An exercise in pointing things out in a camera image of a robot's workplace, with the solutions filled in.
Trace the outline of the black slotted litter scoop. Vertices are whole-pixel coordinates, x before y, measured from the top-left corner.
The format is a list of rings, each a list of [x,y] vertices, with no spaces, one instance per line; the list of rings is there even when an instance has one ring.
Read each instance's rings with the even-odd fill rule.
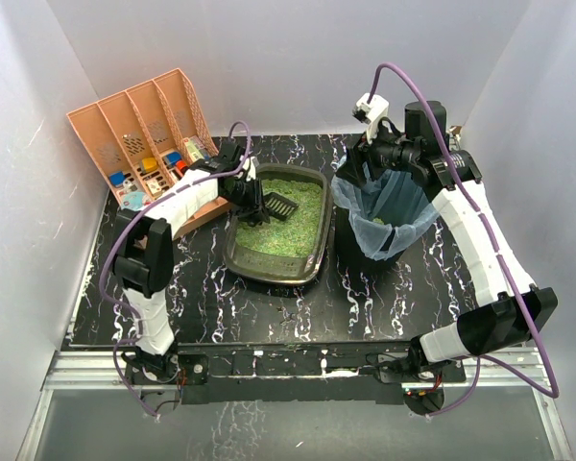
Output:
[[[290,219],[299,208],[297,203],[276,192],[265,194],[263,199],[268,214],[281,222]]]

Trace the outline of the dark green litter box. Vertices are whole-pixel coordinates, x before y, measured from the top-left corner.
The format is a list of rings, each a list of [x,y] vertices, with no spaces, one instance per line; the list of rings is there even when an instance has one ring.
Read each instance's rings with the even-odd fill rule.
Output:
[[[265,193],[275,192],[298,205],[285,221],[272,217],[250,227],[233,217],[227,231],[224,262],[234,274],[261,282],[301,285],[318,274],[330,228],[329,183],[320,172],[289,164],[257,169]]]

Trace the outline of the black trash bin blue bag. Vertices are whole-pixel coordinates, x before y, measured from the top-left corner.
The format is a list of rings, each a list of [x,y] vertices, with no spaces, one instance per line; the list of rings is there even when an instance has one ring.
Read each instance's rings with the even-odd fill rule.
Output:
[[[439,217],[407,172],[386,171],[363,189],[334,175],[330,189],[336,207],[335,250],[349,262],[397,258]],[[376,217],[385,225],[374,223]]]

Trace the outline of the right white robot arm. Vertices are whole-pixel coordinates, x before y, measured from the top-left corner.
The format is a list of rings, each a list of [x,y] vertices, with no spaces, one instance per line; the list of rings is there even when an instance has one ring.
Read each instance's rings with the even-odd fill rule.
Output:
[[[367,128],[347,150],[337,176],[364,190],[387,172],[409,174],[450,230],[476,295],[473,310],[414,340],[408,365],[424,369],[539,341],[558,298],[552,288],[539,288],[516,259],[472,155],[450,150],[445,107],[438,101],[406,105],[403,132],[391,122],[388,108],[387,100],[370,93],[356,102],[353,115]]]

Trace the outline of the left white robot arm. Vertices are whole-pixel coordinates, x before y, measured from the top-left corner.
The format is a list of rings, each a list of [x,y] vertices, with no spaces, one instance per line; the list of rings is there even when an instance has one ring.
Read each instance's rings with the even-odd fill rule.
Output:
[[[136,311],[136,346],[151,356],[166,354],[174,343],[165,289],[173,276],[173,239],[200,209],[222,198],[239,220],[250,226],[270,221],[262,183],[249,151],[225,142],[215,157],[195,161],[180,180],[151,203],[142,215],[126,211],[110,271]]]

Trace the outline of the green white eraser pack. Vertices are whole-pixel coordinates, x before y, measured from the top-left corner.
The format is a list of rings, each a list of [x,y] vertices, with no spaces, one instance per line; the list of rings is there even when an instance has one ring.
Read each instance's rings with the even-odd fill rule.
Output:
[[[186,137],[183,142],[191,163],[209,158],[209,152],[197,136]]]

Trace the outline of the orange black highlighter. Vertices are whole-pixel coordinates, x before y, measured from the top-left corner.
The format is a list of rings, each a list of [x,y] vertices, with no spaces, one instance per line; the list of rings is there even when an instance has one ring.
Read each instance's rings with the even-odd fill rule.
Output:
[[[176,169],[183,176],[185,172],[188,170],[188,166],[183,160],[179,160],[176,163]]]

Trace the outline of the yellow pencil sharpener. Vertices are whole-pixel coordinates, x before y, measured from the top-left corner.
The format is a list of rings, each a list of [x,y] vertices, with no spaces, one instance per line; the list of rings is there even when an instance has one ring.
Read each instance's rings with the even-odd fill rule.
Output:
[[[139,166],[143,175],[151,174],[157,169],[157,161],[154,157],[143,158],[140,160]]]

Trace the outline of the light blue correction tape pack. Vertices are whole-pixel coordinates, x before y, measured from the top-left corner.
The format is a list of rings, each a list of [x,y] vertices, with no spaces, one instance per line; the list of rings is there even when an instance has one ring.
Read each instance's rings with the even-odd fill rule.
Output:
[[[122,197],[121,207],[133,211],[139,211],[150,204],[151,200],[144,192],[130,192]]]

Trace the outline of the peach plastic file organizer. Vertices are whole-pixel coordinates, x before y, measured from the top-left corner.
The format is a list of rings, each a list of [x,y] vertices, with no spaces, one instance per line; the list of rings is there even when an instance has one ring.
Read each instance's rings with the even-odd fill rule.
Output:
[[[152,202],[180,180],[176,164],[168,167],[163,158],[178,151],[189,167],[186,137],[197,136],[209,157],[218,154],[194,86],[178,68],[73,110],[67,118],[119,206],[124,195],[136,191]],[[143,175],[139,162],[148,157],[156,159],[157,169]],[[108,176],[117,171],[126,180],[114,188]]]

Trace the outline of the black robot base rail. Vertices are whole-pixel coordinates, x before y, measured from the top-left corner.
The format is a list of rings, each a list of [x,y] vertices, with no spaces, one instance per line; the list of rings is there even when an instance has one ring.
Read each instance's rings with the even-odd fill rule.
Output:
[[[120,353],[126,381],[140,395],[172,393],[172,404],[216,402],[371,400],[402,405],[413,390],[432,391],[442,403],[444,388],[463,384],[461,364],[409,364],[407,341],[306,343],[175,343],[163,356],[138,347]]]

